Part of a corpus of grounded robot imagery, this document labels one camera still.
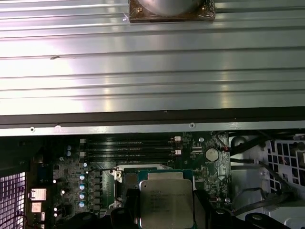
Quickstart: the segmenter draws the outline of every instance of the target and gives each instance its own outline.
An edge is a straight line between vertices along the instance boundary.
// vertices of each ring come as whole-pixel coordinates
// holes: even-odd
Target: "cable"
[[[255,192],[255,191],[258,191],[260,190],[261,191],[261,196],[263,199],[266,199],[266,196],[265,196],[265,193],[263,191],[263,189],[261,187],[252,187],[252,188],[245,188],[243,190],[241,190],[233,199],[232,201],[232,205],[231,205],[231,209],[234,210],[235,209],[235,203],[236,203],[236,200],[245,192]]]
[[[215,134],[215,138],[216,138],[216,140],[224,147],[224,150],[225,151],[228,151],[229,149],[228,149],[228,147],[227,147],[227,145],[219,138],[219,135],[221,134],[221,133],[223,133],[224,131],[219,131],[219,132],[217,132],[216,134]]]
[[[287,200],[289,198],[289,196],[290,195],[288,193],[284,193],[284,194],[281,194],[281,195],[279,195],[277,197],[274,197],[274,198],[261,200],[261,201],[258,201],[256,203],[249,204],[249,205],[246,205],[244,207],[241,207],[238,210],[236,210],[235,212],[233,212],[233,214],[235,216],[238,216],[238,215],[241,215],[245,212],[252,211],[252,210],[257,209],[257,208],[262,208],[262,207],[266,207],[266,206],[270,206],[270,205],[276,205],[276,204],[282,203],[285,200]]]
[[[236,163],[245,163],[245,164],[255,164],[254,160],[251,159],[235,159],[235,158],[231,158],[231,162],[236,162]],[[287,184],[287,182],[280,177],[280,175],[278,175],[273,169],[269,168],[268,165],[266,165],[265,163],[258,161],[258,164],[261,165],[262,167],[264,167],[265,169],[267,169],[269,171],[269,173],[278,181],[280,182],[282,188],[284,189],[290,189],[290,186]]]
[[[262,144],[262,143],[264,143],[264,142],[266,142],[268,140],[270,140],[270,138],[266,137],[266,136],[256,137],[256,138],[254,138],[254,139],[252,139],[250,141],[247,141],[244,144],[240,144],[239,146],[231,148],[230,156],[234,156],[236,154],[243,153],[243,152],[247,151],[248,149],[251,149],[254,146]]]

